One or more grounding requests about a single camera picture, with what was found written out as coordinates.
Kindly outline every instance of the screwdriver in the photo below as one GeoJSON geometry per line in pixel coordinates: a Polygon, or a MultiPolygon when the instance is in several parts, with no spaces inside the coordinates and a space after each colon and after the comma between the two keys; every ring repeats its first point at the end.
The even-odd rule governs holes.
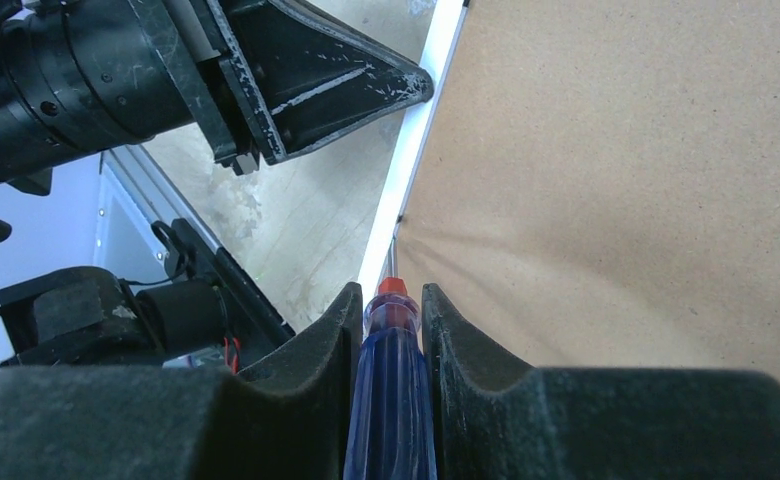
{"type": "Polygon", "coordinates": [[[364,311],[344,480],[437,478],[419,306],[405,282],[384,279],[364,311]]]}

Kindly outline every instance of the brown surface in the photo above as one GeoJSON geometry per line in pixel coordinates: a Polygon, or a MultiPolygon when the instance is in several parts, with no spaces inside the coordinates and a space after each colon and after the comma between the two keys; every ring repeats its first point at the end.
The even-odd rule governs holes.
{"type": "Polygon", "coordinates": [[[533,364],[780,379],[780,1],[473,3],[408,284],[533,364]]]}

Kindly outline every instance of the red bottle tip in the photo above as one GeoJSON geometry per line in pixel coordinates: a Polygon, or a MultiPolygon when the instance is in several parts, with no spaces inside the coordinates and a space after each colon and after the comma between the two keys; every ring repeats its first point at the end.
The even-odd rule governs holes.
{"type": "Polygon", "coordinates": [[[408,289],[405,287],[405,281],[397,277],[387,277],[378,286],[378,293],[398,293],[407,295],[408,289]]]}

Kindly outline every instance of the black cylinder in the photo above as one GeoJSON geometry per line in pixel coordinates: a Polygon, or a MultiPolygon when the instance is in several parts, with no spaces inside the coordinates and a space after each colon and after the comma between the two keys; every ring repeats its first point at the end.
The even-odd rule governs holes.
{"type": "Polygon", "coordinates": [[[129,1],[81,0],[0,35],[0,183],[192,121],[129,1]]]}
{"type": "Polygon", "coordinates": [[[170,357],[213,345],[224,336],[224,302],[214,287],[201,280],[144,290],[137,301],[170,357]]]}

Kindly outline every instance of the tan panel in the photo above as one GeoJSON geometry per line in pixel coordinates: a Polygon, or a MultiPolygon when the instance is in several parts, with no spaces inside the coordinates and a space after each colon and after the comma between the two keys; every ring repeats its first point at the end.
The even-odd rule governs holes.
{"type": "Polygon", "coordinates": [[[473,1],[409,284],[533,364],[780,379],[780,1],[473,1]]]}

